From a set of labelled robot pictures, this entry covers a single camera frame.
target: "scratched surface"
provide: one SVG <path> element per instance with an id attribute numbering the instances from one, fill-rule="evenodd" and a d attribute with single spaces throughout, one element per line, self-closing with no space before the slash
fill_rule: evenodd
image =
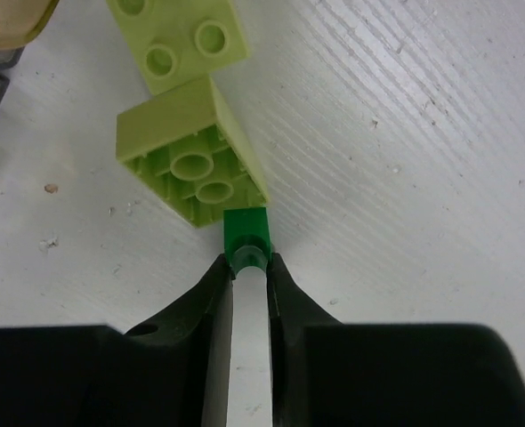
<path id="1" fill-rule="evenodd" d="M 298 283 L 345 321 L 490 325 L 525 376 L 525 1 L 237 4 L 254 55 L 214 77 Z M 222 233 L 115 162 L 116 114 L 148 95 L 104 2 L 62 0 L 11 78 L 0 326 L 126 330 L 199 279 Z M 262 286 L 236 286 L 230 425 L 270 422 Z"/>

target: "light green lego brick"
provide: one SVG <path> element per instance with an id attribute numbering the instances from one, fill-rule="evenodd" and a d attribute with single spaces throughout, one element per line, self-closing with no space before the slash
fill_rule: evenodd
<path id="1" fill-rule="evenodd" d="M 248 56 L 231 0 L 107 0 L 152 94 Z"/>
<path id="2" fill-rule="evenodd" d="M 208 76 L 118 115 L 117 160 L 196 227 L 269 201 L 259 160 Z"/>

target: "debris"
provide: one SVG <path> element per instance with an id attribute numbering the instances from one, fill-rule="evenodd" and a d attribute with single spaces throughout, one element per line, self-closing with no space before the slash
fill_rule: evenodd
<path id="1" fill-rule="evenodd" d="M 47 255 L 49 253 L 49 249 L 52 247 L 57 247 L 59 245 L 59 238 L 50 238 L 49 240 L 41 240 L 39 242 L 39 250 Z"/>
<path id="2" fill-rule="evenodd" d="M 45 191 L 48 192 L 49 194 L 53 194 L 59 191 L 59 186 L 57 184 L 47 184 L 45 185 L 44 188 L 45 188 Z"/>

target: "lego stud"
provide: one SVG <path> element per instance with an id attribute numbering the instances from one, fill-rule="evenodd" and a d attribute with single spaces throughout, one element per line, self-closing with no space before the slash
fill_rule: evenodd
<path id="1" fill-rule="evenodd" d="M 137 16 L 146 5 L 146 0 L 117 0 L 118 9 L 128 16 Z"/>
<path id="2" fill-rule="evenodd" d="M 154 77 L 169 77 L 175 71 L 174 51 L 163 44 L 153 44 L 146 53 L 146 68 Z"/>
<path id="3" fill-rule="evenodd" d="M 170 171 L 178 180 L 201 180 L 213 171 L 214 161 L 207 136 L 201 132 L 170 144 Z"/>
<path id="4" fill-rule="evenodd" d="M 216 20 L 206 20 L 195 32 L 195 46 L 202 55 L 211 58 L 225 53 L 228 40 L 227 29 Z"/>
<path id="5" fill-rule="evenodd" d="M 195 197 L 197 197 L 201 203 L 217 205 L 230 198 L 233 192 L 233 186 L 229 182 L 216 181 L 198 187 Z"/>

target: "lime green block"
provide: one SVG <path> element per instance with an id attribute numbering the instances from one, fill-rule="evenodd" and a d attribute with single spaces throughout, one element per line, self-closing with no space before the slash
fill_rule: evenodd
<path id="1" fill-rule="evenodd" d="M 152 94 L 248 56 L 231 0 L 107 0 Z"/>
<path id="2" fill-rule="evenodd" d="M 196 227 L 269 200 L 258 158 L 208 76 L 118 115 L 117 160 Z"/>

